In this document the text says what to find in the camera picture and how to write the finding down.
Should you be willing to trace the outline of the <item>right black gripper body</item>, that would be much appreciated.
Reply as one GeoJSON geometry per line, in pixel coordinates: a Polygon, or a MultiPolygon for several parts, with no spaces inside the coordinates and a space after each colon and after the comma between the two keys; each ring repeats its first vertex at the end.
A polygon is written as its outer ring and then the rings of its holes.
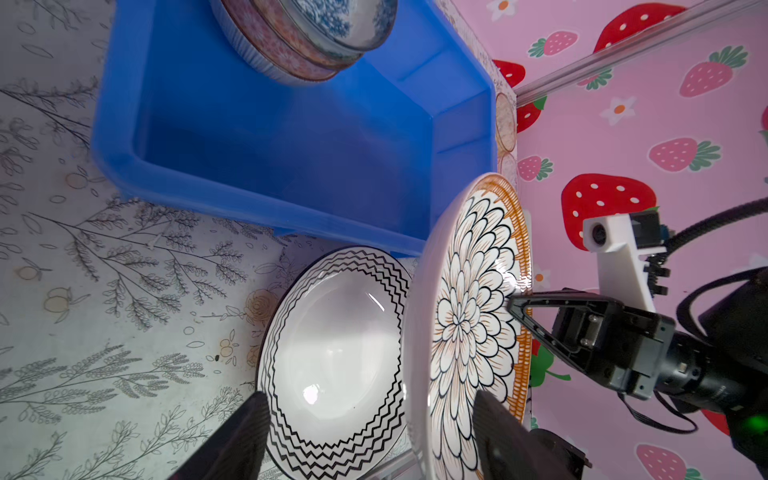
{"type": "Polygon", "coordinates": [[[638,399],[670,398],[682,414],[723,415],[755,406],[767,375],[739,364],[708,341],[676,329],[664,315],[604,296],[556,296],[557,355],[599,385],[638,399]]]}

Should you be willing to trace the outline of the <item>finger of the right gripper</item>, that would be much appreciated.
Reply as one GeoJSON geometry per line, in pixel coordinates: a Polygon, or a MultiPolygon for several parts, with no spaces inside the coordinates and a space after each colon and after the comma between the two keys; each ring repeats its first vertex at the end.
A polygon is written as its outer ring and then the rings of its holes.
{"type": "Polygon", "coordinates": [[[612,351],[615,321],[624,304],[573,289],[506,297],[506,310],[547,350],[598,384],[622,384],[621,355],[612,351]]]}

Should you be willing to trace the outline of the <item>large floral patterned plate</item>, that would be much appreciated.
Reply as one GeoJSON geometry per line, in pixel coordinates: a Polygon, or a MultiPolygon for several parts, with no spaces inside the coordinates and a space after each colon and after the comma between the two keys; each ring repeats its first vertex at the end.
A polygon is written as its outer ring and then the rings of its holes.
{"type": "Polygon", "coordinates": [[[532,335],[507,310],[530,291],[529,233],[502,175],[473,180],[433,227],[408,292],[403,381],[408,436],[427,479],[480,479],[474,399],[526,415],[532,335]]]}

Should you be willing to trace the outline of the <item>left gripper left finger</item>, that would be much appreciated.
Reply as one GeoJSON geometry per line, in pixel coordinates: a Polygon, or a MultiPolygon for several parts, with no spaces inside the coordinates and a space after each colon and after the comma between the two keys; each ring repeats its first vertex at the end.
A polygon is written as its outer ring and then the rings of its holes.
{"type": "Polygon", "coordinates": [[[267,396],[254,392],[169,480],[256,480],[270,430],[267,396]]]}

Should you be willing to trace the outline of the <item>white zigzag rim plate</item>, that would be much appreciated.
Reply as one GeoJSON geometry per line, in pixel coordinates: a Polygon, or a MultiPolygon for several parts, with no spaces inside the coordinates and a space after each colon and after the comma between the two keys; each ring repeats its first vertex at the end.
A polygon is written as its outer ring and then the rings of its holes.
{"type": "Polygon", "coordinates": [[[290,479],[359,479],[404,431],[401,338],[411,277],[388,253],[337,249],[289,287],[262,345],[267,451],[290,479]]]}

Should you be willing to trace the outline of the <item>dark dotted bowl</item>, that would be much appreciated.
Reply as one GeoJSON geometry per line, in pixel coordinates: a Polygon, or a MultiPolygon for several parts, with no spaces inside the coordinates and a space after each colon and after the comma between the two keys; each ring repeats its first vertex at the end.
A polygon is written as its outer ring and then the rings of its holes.
{"type": "Polygon", "coordinates": [[[280,1],[256,0],[252,5],[278,36],[292,50],[312,64],[333,71],[341,71],[356,63],[362,54],[339,54],[318,47],[304,33],[282,6],[280,1]]]}

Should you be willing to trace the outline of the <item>blue floral bowl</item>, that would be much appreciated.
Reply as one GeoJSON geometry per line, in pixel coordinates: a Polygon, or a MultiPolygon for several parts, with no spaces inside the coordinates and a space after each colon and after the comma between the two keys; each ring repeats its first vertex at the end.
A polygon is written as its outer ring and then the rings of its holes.
{"type": "Polygon", "coordinates": [[[283,1],[294,20],[332,49],[365,53],[379,48],[393,30],[397,0],[283,1]]]}

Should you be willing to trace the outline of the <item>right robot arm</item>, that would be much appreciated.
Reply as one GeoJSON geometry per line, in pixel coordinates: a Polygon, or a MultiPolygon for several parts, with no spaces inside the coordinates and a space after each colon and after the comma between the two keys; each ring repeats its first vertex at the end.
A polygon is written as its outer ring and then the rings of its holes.
{"type": "Polygon", "coordinates": [[[748,202],[666,235],[654,210],[588,219],[595,293],[511,295],[507,310],[556,357],[620,400],[657,399],[688,420],[722,414],[733,447],[767,469],[767,271],[737,272],[689,293],[673,316],[657,312],[666,261],[693,240],[764,214],[748,202]]]}

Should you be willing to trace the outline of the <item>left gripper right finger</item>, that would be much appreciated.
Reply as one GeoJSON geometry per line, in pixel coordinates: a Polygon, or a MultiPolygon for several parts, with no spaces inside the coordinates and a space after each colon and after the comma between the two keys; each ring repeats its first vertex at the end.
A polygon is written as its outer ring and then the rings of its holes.
{"type": "Polygon", "coordinates": [[[475,395],[472,413],[485,479],[573,479],[567,443],[544,429],[526,430],[494,395],[475,395]]]}

